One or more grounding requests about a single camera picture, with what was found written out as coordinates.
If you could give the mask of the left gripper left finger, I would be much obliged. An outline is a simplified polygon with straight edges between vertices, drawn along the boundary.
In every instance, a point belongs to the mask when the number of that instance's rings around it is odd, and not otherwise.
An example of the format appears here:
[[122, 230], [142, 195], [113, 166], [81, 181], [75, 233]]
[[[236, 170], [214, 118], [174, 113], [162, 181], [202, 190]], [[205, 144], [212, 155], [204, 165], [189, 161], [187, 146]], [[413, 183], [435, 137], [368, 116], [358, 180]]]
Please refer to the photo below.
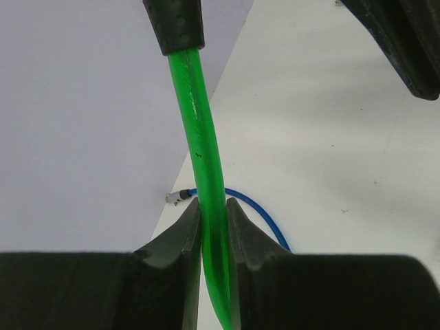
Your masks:
[[130, 253], [1, 255], [2, 329], [195, 329], [201, 215], [192, 201]]

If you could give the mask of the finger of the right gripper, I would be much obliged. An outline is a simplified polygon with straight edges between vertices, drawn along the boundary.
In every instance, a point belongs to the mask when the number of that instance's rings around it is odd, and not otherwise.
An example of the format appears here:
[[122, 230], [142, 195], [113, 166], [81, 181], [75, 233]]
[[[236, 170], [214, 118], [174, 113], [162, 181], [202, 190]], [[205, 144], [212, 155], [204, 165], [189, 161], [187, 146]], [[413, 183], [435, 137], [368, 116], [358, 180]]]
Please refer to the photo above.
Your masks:
[[343, 1], [368, 30], [410, 93], [439, 99], [439, 2]]

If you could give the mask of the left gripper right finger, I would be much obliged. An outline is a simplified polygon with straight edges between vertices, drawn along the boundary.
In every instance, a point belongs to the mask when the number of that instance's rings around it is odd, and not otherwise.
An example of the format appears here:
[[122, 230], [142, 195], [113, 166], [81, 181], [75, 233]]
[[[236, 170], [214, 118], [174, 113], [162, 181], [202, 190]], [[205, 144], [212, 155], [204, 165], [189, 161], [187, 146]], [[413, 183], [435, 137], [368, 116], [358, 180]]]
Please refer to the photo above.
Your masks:
[[233, 329], [438, 329], [427, 268], [396, 254], [293, 254], [227, 201]]

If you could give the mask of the green cable lock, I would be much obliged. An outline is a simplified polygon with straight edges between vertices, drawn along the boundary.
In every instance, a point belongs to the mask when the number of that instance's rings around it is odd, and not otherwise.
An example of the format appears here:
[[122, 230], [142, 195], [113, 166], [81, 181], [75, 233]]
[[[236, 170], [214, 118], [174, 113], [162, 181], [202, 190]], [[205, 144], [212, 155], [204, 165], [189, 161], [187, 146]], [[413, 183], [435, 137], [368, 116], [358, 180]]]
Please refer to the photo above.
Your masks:
[[213, 309], [232, 328], [226, 191], [199, 51], [204, 48], [200, 1], [144, 1], [170, 74], [186, 134], [201, 210], [203, 268]]

